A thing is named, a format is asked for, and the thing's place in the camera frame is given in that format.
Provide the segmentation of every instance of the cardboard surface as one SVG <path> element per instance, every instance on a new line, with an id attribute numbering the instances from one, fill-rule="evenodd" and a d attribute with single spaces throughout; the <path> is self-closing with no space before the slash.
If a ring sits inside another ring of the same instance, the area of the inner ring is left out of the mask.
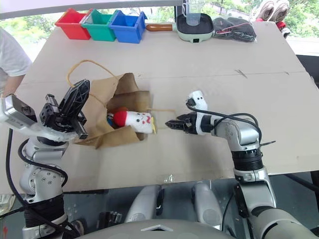
<path id="1" fill-rule="evenodd" d="M 260 123 L 262 142 L 277 141 L 262 147 L 269 173 L 319 170 L 319 128 L 312 123 L 319 118 L 318 89 L 274 24 L 258 22 L 255 30 L 254 43 L 210 39 L 191 44 L 174 32 L 146 32 L 140 44 L 124 44 L 69 40 L 55 29 L 17 93 L 37 113 L 47 93 L 62 99 L 68 89 L 65 76 L 82 59 L 95 60 L 115 75 L 133 72 L 139 89 L 150 91 L 152 108 L 175 110 L 153 112 L 158 134 L 142 142 L 98 150 L 70 145 L 62 159 L 69 175 L 64 191 L 233 177 L 226 140 L 188 135 L 164 125 L 189 112 L 185 99 L 198 89 L 209 110 L 251 113 Z M 76 69 L 71 80 L 107 77 L 88 63 Z M 0 173 L 5 175 L 7 128 L 0 130 Z M 13 136 L 16 184 L 23 170 L 16 151 L 25 138 Z M 9 192 L 2 180 L 0 193 Z"/>

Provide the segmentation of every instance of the brown paper bag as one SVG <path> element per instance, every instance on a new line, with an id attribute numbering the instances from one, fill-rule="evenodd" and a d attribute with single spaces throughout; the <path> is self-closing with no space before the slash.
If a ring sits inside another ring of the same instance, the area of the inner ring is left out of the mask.
<path id="1" fill-rule="evenodd" d="M 103 102 L 90 96 L 82 111 L 87 119 L 84 125 L 88 138 L 77 140 L 76 144 L 90 145 L 95 148 L 112 147 L 139 142 L 145 135 L 123 127 L 113 129 L 107 122 L 107 109 L 126 107 L 129 111 L 147 112 L 151 107 L 149 91 L 139 91 L 133 73 L 91 82 L 90 93 Z"/>

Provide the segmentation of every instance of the person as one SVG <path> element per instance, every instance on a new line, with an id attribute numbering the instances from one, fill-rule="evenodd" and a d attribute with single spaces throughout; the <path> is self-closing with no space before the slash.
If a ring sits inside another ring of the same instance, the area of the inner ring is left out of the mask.
<path id="1" fill-rule="evenodd" d="M 0 27 L 0 95 L 15 93 L 31 64 L 19 43 Z"/>

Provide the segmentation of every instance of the bag handle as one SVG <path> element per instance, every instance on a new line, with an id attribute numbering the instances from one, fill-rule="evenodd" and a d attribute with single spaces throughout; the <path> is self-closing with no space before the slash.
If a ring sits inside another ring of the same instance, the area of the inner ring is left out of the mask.
<path id="1" fill-rule="evenodd" d="M 70 87 L 72 87 L 72 88 L 75 87 L 75 85 L 73 85 L 73 84 L 71 83 L 71 81 L 70 81 L 70 75 L 72 74 L 72 72 L 73 72 L 79 65 L 81 65 L 81 64 L 84 63 L 84 62 L 91 62 L 91 63 L 93 63 L 93 64 L 95 64 L 95 65 L 101 67 L 102 69 L 104 69 L 104 70 L 106 70 L 108 73 L 110 73 L 112 76 L 114 76 L 117 80 L 119 80 L 116 75 L 114 75 L 111 71 L 109 71 L 106 67 L 102 66 L 101 64 L 99 64 L 99 63 L 97 63 L 97 62 L 95 62 L 95 61 L 93 61 L 93 60 L 82 60 L 82 61 L 80 61 L 79 63 L 77 63 L 77 64 L 75 64 L 74 66 L 72 66 L 71 69 L 69 70 L 68 74 L 66 75 L 66 81 L 67 81 L 67 83 L 70 85 Z M 106 104 L 103 103 L 103 102 L 102 102 L 99 98 L 97 98 L 94 94 L 89 93 L 89 95 L 92 96 L 93 98 L 95 98 L 98 102 L 100 102 L 100 103 L 106 108 Z"/>

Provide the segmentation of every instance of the metal frame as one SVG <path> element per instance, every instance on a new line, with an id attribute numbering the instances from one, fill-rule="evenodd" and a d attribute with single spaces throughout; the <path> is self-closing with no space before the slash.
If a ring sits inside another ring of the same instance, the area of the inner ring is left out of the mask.
<path id="1" fill-rule="evenodd" d="M 149 6 L 181 6 L 183 0 L 104 0 L 105 2 L 72 4 L 63 6 L 52 6 L 35 9 L 26 9 L 20 11 L 0 12 L 0 20 L 12 17 L 31 16 L 47 13 L 64 12 L 68 8 L 75 10 L 88 10 L 90 8 L 107 9 L 107 8 L 125 8 L 125 7 L 149 7 Z"/>

